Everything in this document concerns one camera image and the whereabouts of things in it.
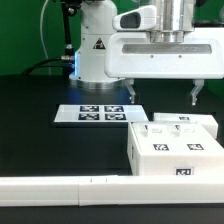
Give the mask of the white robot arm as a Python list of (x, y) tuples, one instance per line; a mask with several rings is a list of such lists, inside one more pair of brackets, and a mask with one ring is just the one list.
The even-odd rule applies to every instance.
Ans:
[(224, 28), (195, 27), (196, 0), (136, 0), (119, 14), (111, 0), (84, 0), (81, 46), (70, 79), (79, 87), (131, 87), (136, 79), (224, 78)]

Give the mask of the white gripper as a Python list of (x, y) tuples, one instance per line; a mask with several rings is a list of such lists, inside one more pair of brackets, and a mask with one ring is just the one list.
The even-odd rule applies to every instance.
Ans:
[[(224, 28), (196, 28), (182, 43), (153, 43), (149, 32), (119, 32), (108, 42), (105, 73), (113, 78), (197, 79), (191, 104), (203, 79), (224, 78)], [(137, 103), (134, 80), (126, 79), (130, 102)]]

